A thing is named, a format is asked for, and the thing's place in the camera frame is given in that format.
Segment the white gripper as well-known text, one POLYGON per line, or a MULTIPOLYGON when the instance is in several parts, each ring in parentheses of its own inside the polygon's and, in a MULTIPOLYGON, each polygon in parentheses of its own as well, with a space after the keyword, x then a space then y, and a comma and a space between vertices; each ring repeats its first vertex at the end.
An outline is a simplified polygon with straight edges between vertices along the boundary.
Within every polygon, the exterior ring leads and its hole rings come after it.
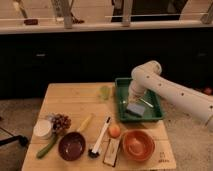
POLYGON ((144 95, 144 92, 145 88, 143 86, 140 86, 136 81, 132 80, 128 88, 128 101, 136 102, 144 95))

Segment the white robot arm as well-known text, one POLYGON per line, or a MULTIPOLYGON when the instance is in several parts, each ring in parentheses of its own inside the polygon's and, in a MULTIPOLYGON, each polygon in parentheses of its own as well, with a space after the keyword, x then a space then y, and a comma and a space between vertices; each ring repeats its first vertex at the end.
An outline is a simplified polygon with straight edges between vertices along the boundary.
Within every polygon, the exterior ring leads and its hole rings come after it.
POLYGON ((129 96, 140 97, 149 89, 200 119, 213 132, 213 97, 169 81, 161 73, 162 67, 155 60, 135 67, 131 72, 129 96))

